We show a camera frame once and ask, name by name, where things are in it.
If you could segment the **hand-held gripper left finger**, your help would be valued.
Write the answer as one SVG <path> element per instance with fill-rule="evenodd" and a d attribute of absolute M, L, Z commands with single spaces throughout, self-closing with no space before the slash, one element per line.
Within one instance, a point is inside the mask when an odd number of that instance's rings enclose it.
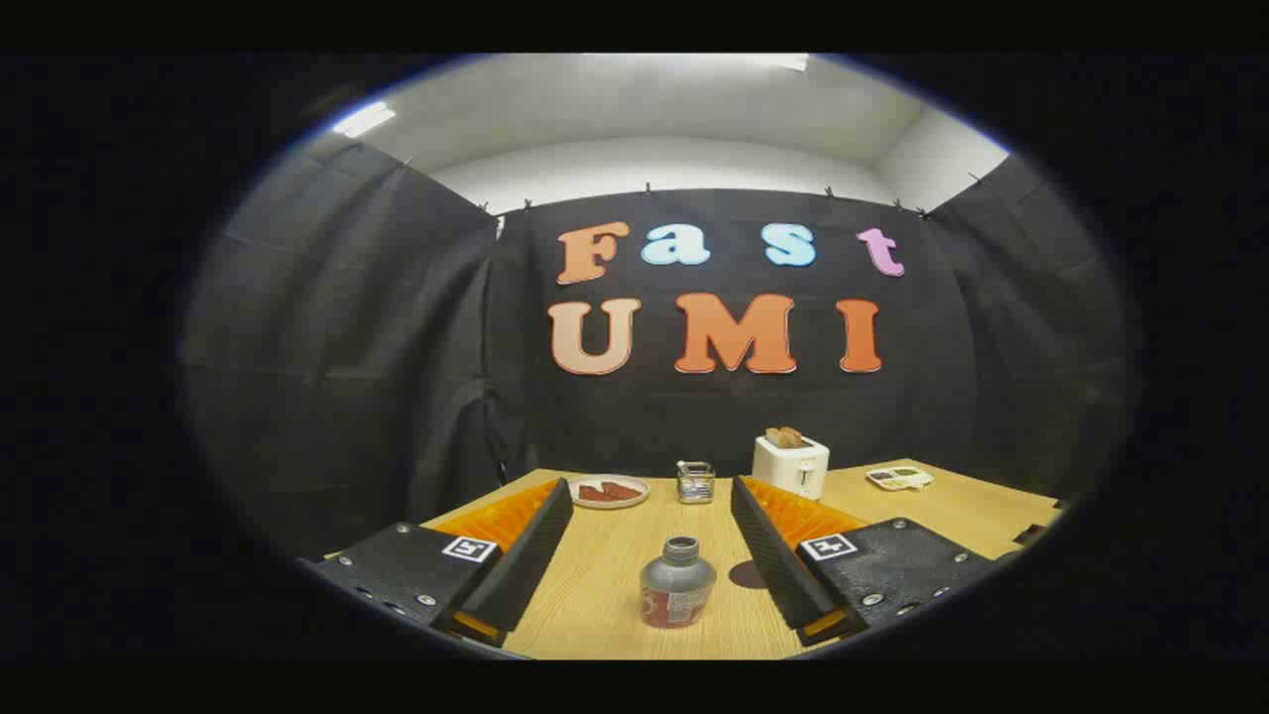
<path fill-rule="evenodd" d="M 569 484 L 553 479 L 435 526 L 393 523 L 303 568 L 409 626 L 499 648 L 572 515 Z"/>

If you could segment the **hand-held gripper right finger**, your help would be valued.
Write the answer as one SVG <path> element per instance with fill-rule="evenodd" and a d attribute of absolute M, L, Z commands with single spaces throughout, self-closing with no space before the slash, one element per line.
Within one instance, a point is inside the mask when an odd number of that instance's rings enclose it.
<path fill-rule="evenodd" d="M 751 476 L 733 479 L 731 514 L 780 618 L 806 647 L 904 621 L 997 566 L 910 517 L 865 524 Z"/>

